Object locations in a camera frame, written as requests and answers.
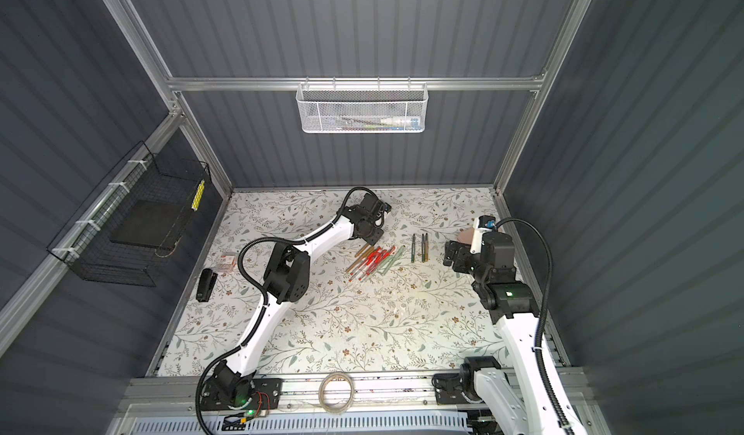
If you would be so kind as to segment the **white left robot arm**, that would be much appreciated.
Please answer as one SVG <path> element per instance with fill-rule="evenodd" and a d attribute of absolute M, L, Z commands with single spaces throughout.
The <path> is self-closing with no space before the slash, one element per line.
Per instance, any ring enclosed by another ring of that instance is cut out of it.
<path fill-rule="evenodd" d="M 385 219 L 391 205 L 372 190 L 358 186 L 346 194 L 331 221 L 298 239 L 264 236 L 247 243 L 236 260 L 238 272 L 260 293 L 254 315 L 238 344 L 217 357 L 207 368 L 214 374 L 228 371 L 231 376 L 247 378 L 255 374 L 265 345 L 291 306 L 308 291 L 313 262 L 336 245 L 361 239 L 374 246 L 384 234 Z M 245 267 L 248 251 L 261 244 L 273 249 L 263 279 L 255 279 Z"/>

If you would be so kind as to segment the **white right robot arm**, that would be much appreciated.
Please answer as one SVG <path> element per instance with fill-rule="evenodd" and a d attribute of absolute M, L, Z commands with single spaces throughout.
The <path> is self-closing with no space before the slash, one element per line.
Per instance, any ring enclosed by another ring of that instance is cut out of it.
<path fill-rule="evenodd" d="M 447 242 L 443 265 L 472 276 L 471 287 L 510 354 L 519 390 L 494 357 L 467 357 L 460 367 L 463 395 L 484 402 L 504 434 L 585 434 L 550 357 L 538 301 L 517 281 L 513 239 L 476 231 L 473 240 L 479 248 Z"/>

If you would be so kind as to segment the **light green pen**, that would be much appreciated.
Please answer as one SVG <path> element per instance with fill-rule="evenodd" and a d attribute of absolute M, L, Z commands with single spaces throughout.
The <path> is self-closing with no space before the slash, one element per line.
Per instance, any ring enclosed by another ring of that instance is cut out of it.
<path fill-rule="evenodd" d="M 387 260 L 385 260 L 384 264 L 378 269 L 378 272 L 381 275 L 385 275 L 389 272 L 391 267 L 402 257 L 406 254 L 407 246 L 403 245 L 400 248 L 397 248 L 395 253 L 389 256 Z"/>

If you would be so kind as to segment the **pens in white basket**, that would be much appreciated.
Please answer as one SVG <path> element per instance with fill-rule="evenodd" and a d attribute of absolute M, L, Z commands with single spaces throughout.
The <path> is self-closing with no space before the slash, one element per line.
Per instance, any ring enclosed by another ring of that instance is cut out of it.
<path fill-rule="evenodd" d="M 352 117 L 341 116 L 339 121 L 347 127 L 369 128 L 374 130 L 391 129 L 393 131 L 420 132 L 424 129 L 418 116 L 389 117 Z"/>

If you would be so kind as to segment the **pink glasses case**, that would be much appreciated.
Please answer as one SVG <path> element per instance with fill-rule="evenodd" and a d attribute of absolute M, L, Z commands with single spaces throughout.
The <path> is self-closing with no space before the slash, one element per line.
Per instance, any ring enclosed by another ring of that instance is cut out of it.
<path fill-rule="evenodd" d="M 475 230 L 473 228 L 465 229 L 458 234 L 456 241 L 459 243 L 471 245 L 474 232 Z"/>

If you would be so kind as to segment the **red white packet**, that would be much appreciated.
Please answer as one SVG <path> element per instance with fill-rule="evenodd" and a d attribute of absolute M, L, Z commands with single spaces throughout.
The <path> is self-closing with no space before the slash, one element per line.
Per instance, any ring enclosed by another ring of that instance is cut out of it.
<path fill-rule="evenodd" d="M 223 252 L 216 260 L 214 271 L 218 274 L 230 274 L 236 268 L 238 254 L 235 252 Z"/>

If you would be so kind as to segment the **black small device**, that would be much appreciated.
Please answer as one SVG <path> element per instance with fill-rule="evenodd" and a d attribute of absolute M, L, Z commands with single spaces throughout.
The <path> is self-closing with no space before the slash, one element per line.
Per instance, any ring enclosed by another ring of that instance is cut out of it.
<path fill-rule="evenodd" d="M 218 273 L 212 268 L 205 268 L 201 271 L 195 293 L 195 300 L 197 302 L 209 302 L 217 279 Z"/>

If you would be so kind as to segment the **yellow marker in basket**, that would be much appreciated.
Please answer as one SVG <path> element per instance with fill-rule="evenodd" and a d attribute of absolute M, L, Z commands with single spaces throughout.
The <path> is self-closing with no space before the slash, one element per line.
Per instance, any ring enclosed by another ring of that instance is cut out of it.
<path fill-rule="evenodd" d="M 201 201 L 202 201 L 203 193 L 204 192 L 205 192 L 205 181 L 204 180 L 201 180 L 200 183 L 198 184 L 196 190 L 195 190 L 194 196 L 192 198 L 192 202 L 190 204 L 190 208 L 191 208 L 192 211 L 198 211 L 199 210 L 199 207 L 200 207 L 200 204 L 201 204 Z"/>

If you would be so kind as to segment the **white vent grille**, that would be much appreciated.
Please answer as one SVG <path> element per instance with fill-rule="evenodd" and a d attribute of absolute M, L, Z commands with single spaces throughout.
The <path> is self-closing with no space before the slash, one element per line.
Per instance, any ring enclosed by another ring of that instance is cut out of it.
<path fill-rule="evenodd" d="M 447 411 L 280 414 L 225 428 L 222 417 L 205 419 L 212 434 L 469 434 L 464 413 Z"/>

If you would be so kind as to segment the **black foam pad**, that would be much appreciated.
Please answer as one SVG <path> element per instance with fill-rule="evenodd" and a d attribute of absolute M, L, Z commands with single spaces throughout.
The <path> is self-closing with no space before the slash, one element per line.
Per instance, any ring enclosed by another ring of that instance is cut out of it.
<path fill-rule="evenodd" d="M 138 200 L 114 229 L 110 241 L 172 251 L 189 218 L 190 211 L 179 204 Z"/>

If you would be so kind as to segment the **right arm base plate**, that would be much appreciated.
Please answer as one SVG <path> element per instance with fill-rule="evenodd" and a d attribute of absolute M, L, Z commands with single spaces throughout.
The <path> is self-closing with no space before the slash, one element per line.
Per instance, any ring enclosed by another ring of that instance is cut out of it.
<path fill-rule="evenodd" d="M 437 373 L 431 378 L 431 384 L 438 405 L 486 404 L 487 400 L 476 392 L 477 384 L 490 400 L 494 400 L 498 387 L 509 388 L 510 381 L 501 369 L 484 368 L 468 375 Z"/>

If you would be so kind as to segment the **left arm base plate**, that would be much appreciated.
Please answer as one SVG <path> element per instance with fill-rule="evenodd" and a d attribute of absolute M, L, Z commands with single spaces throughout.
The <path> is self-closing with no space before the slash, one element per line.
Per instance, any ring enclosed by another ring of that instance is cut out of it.
<path fill-rule="evenodd" d="M 275 410 L 278 408 L 284 381 L 279 378 L 242 380 L 230 388 L 221 387 L 213 377 L 207 378 L 201 390 L 199 407 L 203 411 Z"/>

